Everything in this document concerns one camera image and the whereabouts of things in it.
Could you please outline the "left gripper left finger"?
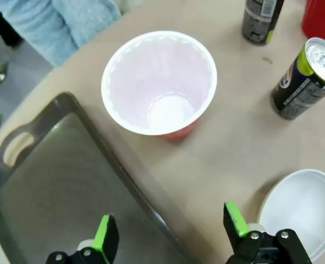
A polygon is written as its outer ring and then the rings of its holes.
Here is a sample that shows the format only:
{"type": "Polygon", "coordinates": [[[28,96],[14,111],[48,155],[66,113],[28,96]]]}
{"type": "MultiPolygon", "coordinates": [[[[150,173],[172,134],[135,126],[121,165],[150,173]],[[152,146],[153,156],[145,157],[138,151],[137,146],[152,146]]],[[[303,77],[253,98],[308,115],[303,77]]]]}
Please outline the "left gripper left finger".
{"type": "Polygon", "coordinates": [[[119,232],[113,215],[104,215],[91,246],[77,250],[72,255],[63,251],[54,251],[46,260],[48,263],[113,263],[119,245],[119,232]]]}

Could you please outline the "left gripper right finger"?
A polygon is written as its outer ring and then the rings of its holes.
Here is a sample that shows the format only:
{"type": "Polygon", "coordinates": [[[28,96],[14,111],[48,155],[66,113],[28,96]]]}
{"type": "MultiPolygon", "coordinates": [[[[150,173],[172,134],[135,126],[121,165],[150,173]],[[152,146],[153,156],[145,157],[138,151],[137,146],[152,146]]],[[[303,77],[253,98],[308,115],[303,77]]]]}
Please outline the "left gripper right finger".
{"type": "Polygon", "coordinates": [[[233,249],[227,263],[311,263],[295,231],[283,229],[272,236],[250,230],[234,202],[224,204],[223,225],[233,249]]]}

